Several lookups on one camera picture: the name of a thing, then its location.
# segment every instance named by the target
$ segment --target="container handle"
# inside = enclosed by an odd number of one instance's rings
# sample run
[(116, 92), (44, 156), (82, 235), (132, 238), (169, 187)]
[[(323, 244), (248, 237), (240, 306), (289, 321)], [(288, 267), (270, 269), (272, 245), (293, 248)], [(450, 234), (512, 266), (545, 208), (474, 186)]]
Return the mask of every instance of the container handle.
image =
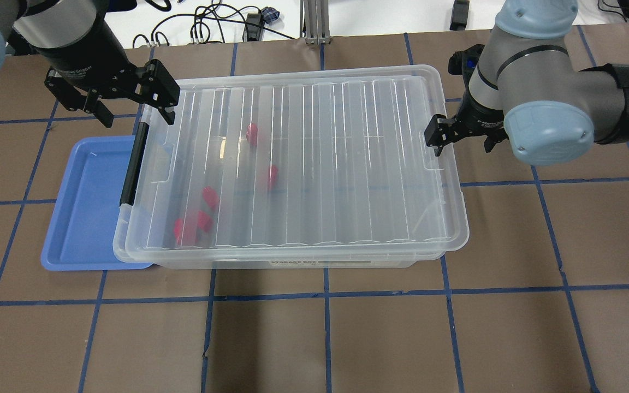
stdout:
[(128, 171), (125, 173), (125, 181), (123, 182), (123, 192), (120, 194), (121, 206), (123, 204), (132, 206), (135, 203), (135, 192), (137, 192), (140, 167), (142, 166), (142, 158), (145, 154), (145, 145), (147, 145), (147, 134), (149, 131), (149, 124), (138, 122), (138, 131), (135, 134), (135, 143), (133, 144)]

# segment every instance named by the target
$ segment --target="blue tray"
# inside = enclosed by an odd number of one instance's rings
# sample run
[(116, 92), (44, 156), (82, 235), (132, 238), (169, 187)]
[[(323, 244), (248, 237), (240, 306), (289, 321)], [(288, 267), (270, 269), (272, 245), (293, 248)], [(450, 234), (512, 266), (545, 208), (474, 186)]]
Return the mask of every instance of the blue tray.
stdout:
[(72, 149), (40, 261), (47, 270), (144, 269), (113, 254), (134, 136), (82, 139)]

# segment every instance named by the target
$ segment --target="robotic arm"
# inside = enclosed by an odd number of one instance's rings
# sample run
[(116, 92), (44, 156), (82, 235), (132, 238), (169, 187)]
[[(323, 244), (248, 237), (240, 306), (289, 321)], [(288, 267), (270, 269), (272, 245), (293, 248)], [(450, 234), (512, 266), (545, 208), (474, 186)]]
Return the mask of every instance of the robotic arm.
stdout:
[(435, 154), (486, 136), (487, 152), (509, 139), (522, 162), (550, 165), (594, 142), (629, 141), (629, 65), (574, 72), (564, 36), (576, 15), (576, 0), (507, 0), (487, 45), (449, 61), (449, 72), (464, 77), (465, 94), (454, 117), (435, 115), (427, 127)]
[(130, 63), (104, 21), (107, 7), (103, 0), (0, 0), (0, 67), (13, 26), (52, 64), (45, 86), (68, 110), (84, 110), (110, 127), (113, 114), (99, 99), (129, 98), (173, 124), (178, 84), (159, 60)]

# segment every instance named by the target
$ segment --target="white surface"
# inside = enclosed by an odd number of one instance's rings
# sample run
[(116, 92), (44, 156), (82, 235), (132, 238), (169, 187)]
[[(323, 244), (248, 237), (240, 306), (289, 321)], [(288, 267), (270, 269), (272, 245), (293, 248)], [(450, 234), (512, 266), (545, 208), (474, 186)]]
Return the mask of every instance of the white surface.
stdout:
[[(150, 131), (135, 202), (120, 212), (120, 260), (183, 269), (405, 267), (467, 241), (452, 147), (435, 157), (419, 131), (444, 112), (432, 67), (180, 85), (175, 124), (156, 109), (143, 116)], [(258, 136), (247, 134), (250, 124)], [(277, 179), (269, 179), (274, 167)], [(205, 187), (219, 195), (217, 208)], [(197, 228), (201, 212), (212, 219), (207, 231)]]
[[(199, 5), (208, 5), (210, 0), (185, 0), (177, 4), (171, 0), (172, 10), (160, 12), (150, 7), (144, 0), (138, 0), (135, 10), (125, 13), (109, 13), (108, 25), (124, 47), (132, 47), (132, 40), (138, 33), (149, 37), (152, 28), (165, 17), (175, 13), (193, 13)], [(280, 20), (270, 27), (291, 37), (299, 37), (299, 0), (224, 0), (236, 8), (245, 5), (274, 7), (281, 12)], [(503, 0), (471, 0), (467, 29), (491, 29), (494, 16), (499, 12)], [(450, 26), (453, 0), (330, 0), (329, 22), (331, 35), (377, 35), (393, 33), (443, 32)], [(217, 11), (229, 15), (232, 11), (222, 8)], [(219, 39), (216, 22), (206, 21), (212, 30), (211, 39)], [(579, 15), (576, 25), (597, 25), (602, 23), (622, 23), (618, 15), (604, 13), (596, 7), (596, 0), (579, 0)], [(172, 45), (190, 43), (189, 28), (191, 17), (177, 17), (166, 22), (159, 29), (169, 38)], [(242, 41), (242, 25), (223, 23), (227, 42)], [(264, 40), (284, 39), (279, 35), (264, 32)]]

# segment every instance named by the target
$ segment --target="container lid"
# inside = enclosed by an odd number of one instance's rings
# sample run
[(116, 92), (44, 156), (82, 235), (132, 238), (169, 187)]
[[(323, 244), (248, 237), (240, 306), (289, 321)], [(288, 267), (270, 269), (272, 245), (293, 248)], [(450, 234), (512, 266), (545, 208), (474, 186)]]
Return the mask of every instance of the container lid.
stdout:
[(143, 114), (119, 259), (422, 260), (467, 241), (454, 152), (424, 144), (431, 116), (445, 113), (432, 67), (179, 83), (175, 124)]
[(118, 199), (133, 136), (85, 138), (72, 148), (40, 261), (48, 270), (143, 269), (113, 254)]

